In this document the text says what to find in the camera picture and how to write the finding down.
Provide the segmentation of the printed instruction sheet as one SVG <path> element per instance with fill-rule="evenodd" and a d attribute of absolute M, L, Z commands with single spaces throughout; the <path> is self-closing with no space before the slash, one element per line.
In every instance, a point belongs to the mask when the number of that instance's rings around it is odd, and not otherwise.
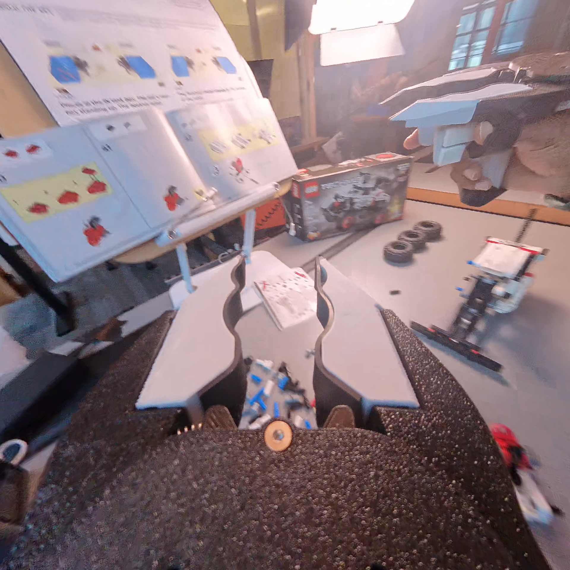
<path fill-rule="evenodd" d="M 314 280 L 301 267 L 286 268 L 254 281 L 267 312 L 280 331 L 316 315 Z"/>

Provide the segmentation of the red toy brick piece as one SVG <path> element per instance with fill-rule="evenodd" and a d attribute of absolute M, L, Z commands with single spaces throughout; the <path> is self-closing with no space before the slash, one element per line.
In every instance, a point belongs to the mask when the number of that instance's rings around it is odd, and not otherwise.
<path fill-rule="evenodd" d="M 488 425 L 491 435 L 495 443 L 499 447 L 504 463 L 509 470 L 526 470 L 533 469 L 531 461 L 520 444 L 515 433 L 506 425 L 499 423 L 491 423 Z"/>

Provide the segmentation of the wooden-edged table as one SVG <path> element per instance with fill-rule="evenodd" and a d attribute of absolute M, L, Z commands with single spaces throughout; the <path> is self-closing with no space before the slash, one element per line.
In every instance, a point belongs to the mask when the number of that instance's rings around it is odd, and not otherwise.
<path fill-rule="evenodd" d="M 450 178 L 449 166 L 437 168 L 433 164 L 415 162 L 409 175 L 408 199 L 520 219 L 536 209 L 534 220 L 569 226 L 569 212 L 547 206 L 544 197 L 535 192 L 509 190 L 484 206 L 466 205 Z"/>

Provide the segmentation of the toy set cardboard box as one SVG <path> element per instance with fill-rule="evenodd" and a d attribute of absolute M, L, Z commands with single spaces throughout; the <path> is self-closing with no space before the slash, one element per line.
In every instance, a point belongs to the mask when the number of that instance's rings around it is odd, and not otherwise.
<path fill-rule="evenodd" d="M 313 242 L 402 219 L 413 161 L 378 153 L 300 169 L 283 197 L 289 234 Z"/>

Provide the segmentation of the white toy brick piece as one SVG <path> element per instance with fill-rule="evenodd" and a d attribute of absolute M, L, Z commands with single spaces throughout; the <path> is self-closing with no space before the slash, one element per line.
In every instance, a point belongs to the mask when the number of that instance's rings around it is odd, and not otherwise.
<path fill-rule="evenodd" d="M 531 525 L 549 526 L 554 510 L 540 491 L 532 471 L 514 466 L 511 470 L 515 493 L 524 519 Z"/>

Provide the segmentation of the large paned window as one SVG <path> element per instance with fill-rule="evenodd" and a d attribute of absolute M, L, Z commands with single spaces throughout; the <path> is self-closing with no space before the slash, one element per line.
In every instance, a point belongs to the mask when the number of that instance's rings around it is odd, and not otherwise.
<path fill-rule="evenodd" d="M 521 52 L 538 1 L 470 1 L 461 12 L 447 70 L 478 67 Z"/>

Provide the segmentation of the white document stand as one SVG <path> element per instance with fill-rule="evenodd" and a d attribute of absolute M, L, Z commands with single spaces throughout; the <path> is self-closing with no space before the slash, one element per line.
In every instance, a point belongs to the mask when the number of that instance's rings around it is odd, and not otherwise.
<path fill-rule="evenodd" d="M 246 262 L 245 288 L 241 299 L 245 302 L 245 311 L 249 311 L 261 303 L 261 297 L 255 284 L 262 279 L 274 276 L 287 270 L 287 266 L 273 254 L 266 251 L 253 251 L 256 224 L 256 209 L 274 198 L 280 199 L 291 187 L 291 179 L 261 187 L 260 190 L 232 202 L 225 202 L 215 209 L 206 210 L 194 218 L 185 220 L 169 230 L 161 232 L 154 240 L 159 247 L 174 246 L 181 273 L 182 284 L 170 286 L 169 296 L 174 308 L 178 309 L 182 301 L 188 297 L 197 285 L 207 281 L 218 271 L 218 267 L 239 256 Z M 213 229 L 245 215 L 243 245 L 228 249 L 221 247 L 217 259 L 192 270 L 188 258 L 187 243 L 205 236 Z"/>

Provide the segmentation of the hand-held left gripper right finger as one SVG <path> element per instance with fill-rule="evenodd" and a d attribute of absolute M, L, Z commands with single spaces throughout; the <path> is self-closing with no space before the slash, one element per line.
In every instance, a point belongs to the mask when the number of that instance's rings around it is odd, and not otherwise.
<path fill-rule="evenodd" d="M 316 317 L 313 390 L 316 418 L 345 405 L 355 419 L 373 409 L 419 408 L 403 358 L 389 331 L 386 312 L 325 259 L 315 261 Z"/>

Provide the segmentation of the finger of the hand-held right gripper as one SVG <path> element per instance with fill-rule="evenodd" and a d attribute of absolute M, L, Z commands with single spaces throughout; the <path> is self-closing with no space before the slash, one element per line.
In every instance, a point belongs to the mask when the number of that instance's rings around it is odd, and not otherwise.
<path fill-rule="evenodd" d="M 406 87 L 379 104 L 386 112 L 399 112 L 419 99 L 474 91 L 488 85 L 527 85 L 515 81 L 515 70 L 506 65 L 490 65 L 451 72 L 440 77 Z M 483 102 L 500 99 L 526 99 L 535 96 L 535 88 L 518 94 L 500 96 Z"/>
<path fill-rule="evenodd" d="M 411 126 L 422 122 L 435 122 L 436 117 L 453 115 L 469 122 L 479 103 L 494 100 L 500 96 L 518 95 L 531 90 L 529 85 L 487 85 L 486 87 L 448 94 L 440 97 L 419 99 L 390 117 L 391 121 L 406 121 Z"/>

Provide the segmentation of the pile of small toy bricks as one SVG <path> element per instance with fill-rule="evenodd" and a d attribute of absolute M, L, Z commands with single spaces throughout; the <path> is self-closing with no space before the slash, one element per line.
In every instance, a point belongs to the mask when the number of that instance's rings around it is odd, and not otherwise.
<path fill-rule="evenodd" d="M 299 429 L 317 428 L 314 400 L 286 362 L 246 357 L 244 364 L 247 388 L 239 429 L 256 430 L 273 419 Z"/>

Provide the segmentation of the instruction booklet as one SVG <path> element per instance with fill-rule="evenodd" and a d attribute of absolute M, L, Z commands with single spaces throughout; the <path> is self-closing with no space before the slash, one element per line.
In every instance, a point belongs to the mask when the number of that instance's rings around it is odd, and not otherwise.
<path fill-rule="evenodd" d="M 1 44 L 56 122 L 1 128 L 1 224 L 55 282 L 297 173 L 210 1 L 1 1 Z"/>

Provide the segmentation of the person's right hand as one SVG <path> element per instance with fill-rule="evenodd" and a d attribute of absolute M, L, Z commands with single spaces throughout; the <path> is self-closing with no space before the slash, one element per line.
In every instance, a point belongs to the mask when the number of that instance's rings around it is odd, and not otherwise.
<path fill-rule="evenodd" d="M 489 123 L 476 127 L 476 142 L 491 134 Z M 465 156 L 454 164 L 451 179 L 459 189 L 489 192 L 493 186 L 481 166 Z M 501 190 L 542 194 L 556 207 L 569 204 L 569 110 L 526 125 L 520 132 Z"/>

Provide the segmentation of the white light panel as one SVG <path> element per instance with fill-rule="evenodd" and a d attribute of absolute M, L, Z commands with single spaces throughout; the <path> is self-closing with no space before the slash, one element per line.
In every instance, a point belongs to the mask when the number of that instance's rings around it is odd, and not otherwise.
<path fill-rule="evenodd" d="M 308 32 L 320 38 L 320 65 L 332 67 L 405 54 L 397 29 L 414 1 L 316 1 Z"/>

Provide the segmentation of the toy vehicle chassis build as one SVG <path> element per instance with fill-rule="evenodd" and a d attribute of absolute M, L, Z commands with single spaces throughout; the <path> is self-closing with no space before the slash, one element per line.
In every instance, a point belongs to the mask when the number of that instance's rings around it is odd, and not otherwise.
<path fill-rule="evenodd" d="M 470 338 L 488 315 L 515 311 L 532 285 L 535 279 L 533 267 L 549 252 L 547 248 L 531 246 L 523 241 L 537 214 L 537 207 L 528 211 L 514 239 L 486 237 L 478 255 L 467 261 L 478 272 L 467 278 L 473 281 L 468 294 L 464 289 L 456 288 L 464 301 L 448 330 L 417 322 L 410 322 L 410 328 L 466 360 L 499 373 L 502 365 L 481 353 L 481 347 Z"/>

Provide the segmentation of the grey desk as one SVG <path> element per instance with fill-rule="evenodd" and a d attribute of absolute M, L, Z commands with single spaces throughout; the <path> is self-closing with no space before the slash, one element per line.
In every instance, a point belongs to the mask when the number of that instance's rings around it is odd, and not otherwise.
<path fill-rule="evenodd" d="M 426 247 L 410 266 L 385 262 L 382 248 L 402 230 L 431 220 L 443 237 Z M 289 267 L 327 259 L 381 306 L 406 324 L 447 328 L 460 304 L 456 287 L 467 286 L 468 260 L 486 237 L 514 238 L 517 218 L 407 201 L 403 220 L 380 226 L 338 250 L 342 237 L 304 243 L 287 233 L 255 247 Z M 569 227 L 535 221 L 524 242 L 549 250 L 535 266 L 535 281 L 519 308 L 489 318 L 479 341 L 483 353 L 502 364 L 494 374 L 425 341 L 474 401 L 486 422 L 510 427 L 540 462 L 537 479 L 563 517 L 535 537 L 552 569 L 569 569 Z"/>

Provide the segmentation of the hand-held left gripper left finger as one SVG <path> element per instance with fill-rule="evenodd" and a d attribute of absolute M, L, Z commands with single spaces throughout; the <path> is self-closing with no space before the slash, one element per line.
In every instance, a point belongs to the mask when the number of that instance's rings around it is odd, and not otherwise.
<path fill-rule="evenodd" d="M 245 259 L 231 259 L 181 303 L 136 401 L 137 410 L 186 408 L 243 363 Z"/>

